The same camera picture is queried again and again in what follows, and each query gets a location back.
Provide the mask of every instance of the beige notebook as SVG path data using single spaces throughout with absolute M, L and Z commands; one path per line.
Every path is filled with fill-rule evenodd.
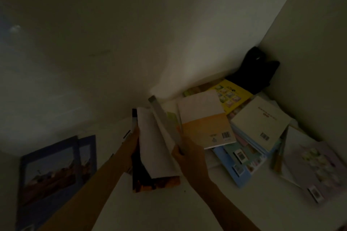
M 182 130 L 204 149 L 236 142 L 215 90 L 178 101 Z
M 271 151 L 292 118 L 263 98 L 255 97 L 232 123 L 255 143 Z

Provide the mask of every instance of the white wall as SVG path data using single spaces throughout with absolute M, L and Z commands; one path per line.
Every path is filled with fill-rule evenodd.
M 0 149 L 25 154 L 237 68 L 286 0 L 1 1 Z
M 15 230 L 19 157 L 0 152 L 0 230 Z
M 288 0 L 260 47 L 281 65 L 268 93 L 347 161 L 347 0 Z

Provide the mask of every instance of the table surface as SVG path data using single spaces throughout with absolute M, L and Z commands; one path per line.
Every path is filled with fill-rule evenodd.
M 80 132 L 97 136 L 98 168 L 115 153 L 131 128 L 131 117 L 103 121 Z M 220 190 L 261 230 L 334 231 L 347 221 L 347 193 L 314 207 L 301 189 L 277 176 L 264 164 L 239 189 L 218 166 L 209 170 Z M 132 193 L 132 178 L 123 174 L 103 208 L 96 230 L 221 230 L 207 205 L 182 177 L 174 188 Z

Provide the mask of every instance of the yellow book back cover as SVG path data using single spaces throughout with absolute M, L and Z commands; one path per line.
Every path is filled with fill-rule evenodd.
M 249 91 L 228 80 L 222 80 L 220 83 L 208 90 L 217 91 L 219 101 L 221 102 L 226 114 L 231 113 L 234 109 L 253 96 Z

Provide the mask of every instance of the person's right hand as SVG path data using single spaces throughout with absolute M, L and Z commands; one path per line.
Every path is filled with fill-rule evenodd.
M 205 150 L 195 144 L 189 137 L 182 135 L 182 149 L 178 145 L 174 147 L 171 155 L 180 165 L 183 175 L 196 191 L 211 182 L 205 160 Z

